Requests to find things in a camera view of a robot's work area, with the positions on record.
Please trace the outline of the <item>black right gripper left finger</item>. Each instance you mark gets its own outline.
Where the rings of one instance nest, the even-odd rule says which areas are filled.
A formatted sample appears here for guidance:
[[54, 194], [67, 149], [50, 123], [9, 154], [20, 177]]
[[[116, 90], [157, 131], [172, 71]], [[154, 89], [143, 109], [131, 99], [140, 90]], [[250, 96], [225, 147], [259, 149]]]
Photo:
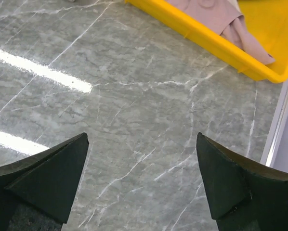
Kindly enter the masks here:
[[81, 133], [0, 166], [0, 231], [60, 231], [67, 223], [89, 148]]

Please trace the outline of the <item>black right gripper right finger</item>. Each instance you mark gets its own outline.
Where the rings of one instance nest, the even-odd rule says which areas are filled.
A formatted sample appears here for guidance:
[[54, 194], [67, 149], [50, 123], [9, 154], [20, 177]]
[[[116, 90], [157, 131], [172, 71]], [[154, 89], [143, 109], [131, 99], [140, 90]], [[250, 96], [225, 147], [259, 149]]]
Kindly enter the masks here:
[[237, 154], [202, 133], [196, 152], [220, 231], [288, 231], [288, 173]]

